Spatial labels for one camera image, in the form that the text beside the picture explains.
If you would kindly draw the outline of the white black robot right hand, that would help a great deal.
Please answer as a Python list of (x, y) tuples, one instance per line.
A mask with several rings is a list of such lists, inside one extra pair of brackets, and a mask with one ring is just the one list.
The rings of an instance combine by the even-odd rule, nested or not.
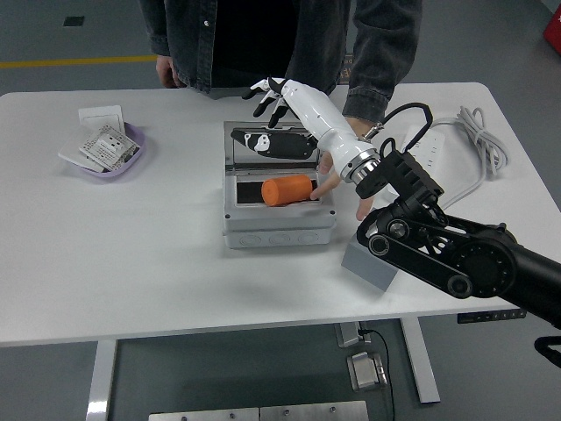
[[(239, 145), (268, 159), (305, 161), (315, 150), (327, 152), (345, 182), (360, 184), (380, 163), (373, 146), (359, 140), (355, 132), (321, 91), (289, 79), (269, 77), (251, 86), (247, 97), (263, 92), (254, 115), (263, 114), (274, 103), (266, 129), (234, 129), (231, 138)], [(302, 124), (301, 132), (275, 131), (279, 119), (292, 111)]]

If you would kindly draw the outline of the person's right hand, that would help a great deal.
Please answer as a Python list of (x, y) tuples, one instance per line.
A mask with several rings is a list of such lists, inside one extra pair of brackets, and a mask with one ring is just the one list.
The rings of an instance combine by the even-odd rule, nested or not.
[(156, 72), (160, 84), (164, 88), (177, 89), (183, 86), (174, 69), (173, 59), (169, 56), (158, 55), (156, 57)]

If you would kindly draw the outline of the person's left hand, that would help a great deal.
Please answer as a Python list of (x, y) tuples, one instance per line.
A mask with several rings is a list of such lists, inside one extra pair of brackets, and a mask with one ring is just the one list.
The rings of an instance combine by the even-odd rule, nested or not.
[[(373, 122), (362, 118), (346, 117), (345, 119), (358, 137), (366, 135), (374, 127)], [(332, 169), (332, 167), (333, 159), (331, 155), (328, 152), (324, 152), (319, 162), (318, 172), (321, 175), (326, 175), (327, 178), (312, 191), (310, 195), (311, 199), (317, 199), (325, 196), (341, 182), (339, 175)], [(373, 207), (373, 201), (373, 196), (366, 199), (359, 199), (359, 205), (356, 211), (356, 219), (358, 221), (363, 221), (370, 213)]]

